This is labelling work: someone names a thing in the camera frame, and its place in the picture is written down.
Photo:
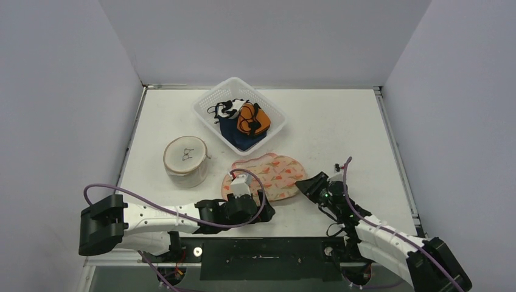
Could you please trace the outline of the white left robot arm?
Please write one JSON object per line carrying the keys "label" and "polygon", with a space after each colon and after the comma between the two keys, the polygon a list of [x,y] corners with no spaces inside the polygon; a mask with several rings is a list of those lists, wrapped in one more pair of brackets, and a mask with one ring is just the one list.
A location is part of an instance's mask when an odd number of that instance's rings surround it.
{"label": "white left robot arm", "polygon": [[241,224],[269,222],[275,213],[265,197],[256,203],[249,194],[171,207],[126,203],[114,194],[82,210],[78,253],[98,256],[130,249],[174,262],[181,255],[180,232],[218,234]]}

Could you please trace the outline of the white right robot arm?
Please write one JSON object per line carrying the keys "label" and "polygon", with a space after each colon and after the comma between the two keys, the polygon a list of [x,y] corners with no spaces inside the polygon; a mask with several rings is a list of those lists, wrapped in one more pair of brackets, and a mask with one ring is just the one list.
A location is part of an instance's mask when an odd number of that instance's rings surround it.
{"label": "white right robot arm", "polygon": [[348,259],[365,258],[378,263],[415,291],[472,289],[472,281],[443,240],[415,237],[388,225],[355,203],[342,180],[331,180],[321,172],[295,185],[342,226],[347,236],[344,253]]}

